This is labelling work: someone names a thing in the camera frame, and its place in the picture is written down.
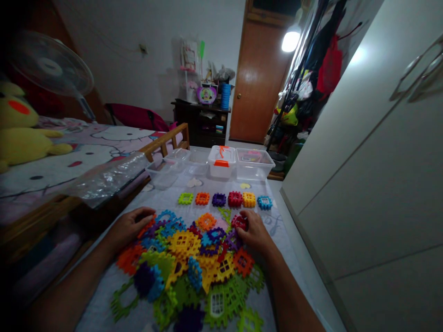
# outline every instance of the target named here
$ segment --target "bed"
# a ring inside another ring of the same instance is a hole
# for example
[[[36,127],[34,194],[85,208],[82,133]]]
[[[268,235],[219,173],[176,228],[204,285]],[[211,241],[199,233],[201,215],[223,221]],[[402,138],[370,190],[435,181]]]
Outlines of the bed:
[[[73,257],[80,257],[93,242],[91,239],[106,229],[106,219],[120,213],[149,178],[146,172],[140,172],[100,209],[85,206],[78,197],[61,194],[64,188],[91,168],[123,160],[137,151],[152,162],[174,148],[189,148],[187,124],[165,133],[41,117],[39,126],[63,131],[64,136],[53,141],[71,144],[73,151],[13,166],[0,175],[2,261],[18,279],[13,293],[23,305],[35,298]]]

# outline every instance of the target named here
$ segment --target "electric fan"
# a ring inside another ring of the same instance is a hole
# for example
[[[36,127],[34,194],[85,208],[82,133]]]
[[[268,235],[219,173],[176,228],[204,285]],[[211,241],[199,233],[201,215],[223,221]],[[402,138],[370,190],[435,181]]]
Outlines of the electric fan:
[[[9,60],[32,83],[55,94],[76,98],[83,113],[95,122],[94,112],[84,98],[94,87],[92,73],[62,42],[38,32],[21,31]]]

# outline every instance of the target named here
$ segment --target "pikachu plush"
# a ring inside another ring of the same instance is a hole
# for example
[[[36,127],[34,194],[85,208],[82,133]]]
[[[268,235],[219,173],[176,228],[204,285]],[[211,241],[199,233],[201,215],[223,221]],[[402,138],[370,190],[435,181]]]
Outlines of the pikachu plush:
[[[62,137],[62,132],[32,128],[38,123],[38,114],[19,98],[23,96],[19,86],[0,82],[0,173],[12,165],[72,151],[71,145],[53,144],[48,138]]]

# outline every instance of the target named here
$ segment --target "orange handle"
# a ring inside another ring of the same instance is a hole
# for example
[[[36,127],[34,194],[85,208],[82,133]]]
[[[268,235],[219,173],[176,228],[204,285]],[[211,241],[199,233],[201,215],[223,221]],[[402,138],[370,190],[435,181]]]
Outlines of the orange handle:
[[[229,167],[229,162],[226,160],[216,160],[214,166]]]
[[[222,158],[224,158],[222,155],[222,151],[225,152],[225,148],[229,148],[229,147],[227,147],[226,145],[220,145],[220,156]]]

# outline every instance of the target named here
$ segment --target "plastic storage box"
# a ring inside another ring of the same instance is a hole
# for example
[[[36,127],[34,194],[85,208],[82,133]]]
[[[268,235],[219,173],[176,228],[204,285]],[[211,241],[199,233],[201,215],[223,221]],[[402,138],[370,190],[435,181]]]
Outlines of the plastic storage box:
[[[191,152],[186,149],[177,148],[173,151],[171,151],[170,154],[168,154],[165,159],[174,160],[177,162],[175,166],[172,166],[173,172],[181,173],[186,168],[186,162],[191,156]]]
[[[274,161],[266,151],[244,148],[236,150],[238,180],[264,181],[275,167]]]
[[[230,178],[235,169],[235,149],[214,145],[208,157],[210,174],[215,178]]]
[[[191,176],[206,175],[208,171],[209,150],[207,148],[191,148],[191,154],[186,161],[187,173]]]
[[[172,186],[177,180],[178,173],[174,170],[177,167],[177,162],[171,159],[160,159],[150,163],[146,167],[146,171],[151,176],[152,184],[158,190],[166,190]]]

